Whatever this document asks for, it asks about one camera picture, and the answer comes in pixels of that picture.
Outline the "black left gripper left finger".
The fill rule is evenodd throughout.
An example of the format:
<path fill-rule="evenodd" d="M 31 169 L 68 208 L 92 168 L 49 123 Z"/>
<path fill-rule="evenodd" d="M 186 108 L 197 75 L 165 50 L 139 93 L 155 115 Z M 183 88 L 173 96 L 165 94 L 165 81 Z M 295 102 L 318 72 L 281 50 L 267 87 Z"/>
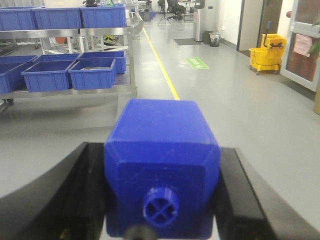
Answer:
<path fill-rule="evenodd" d="M 1 197 L 2 240 L 98 240 L 106 214 L 104 145 L 83 142 L 40 177 Z"/>

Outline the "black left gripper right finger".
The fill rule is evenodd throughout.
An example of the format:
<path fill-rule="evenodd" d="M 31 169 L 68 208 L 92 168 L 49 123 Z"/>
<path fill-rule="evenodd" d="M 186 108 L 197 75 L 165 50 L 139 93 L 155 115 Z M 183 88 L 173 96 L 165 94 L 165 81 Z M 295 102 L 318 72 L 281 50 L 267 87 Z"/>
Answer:
<path fill-rule="evenodd" d="M 216 224 L 222 240 L 320 238 L 320 232 L 262 178 L 238 148 L 222 148 L 216 197 Z"/>

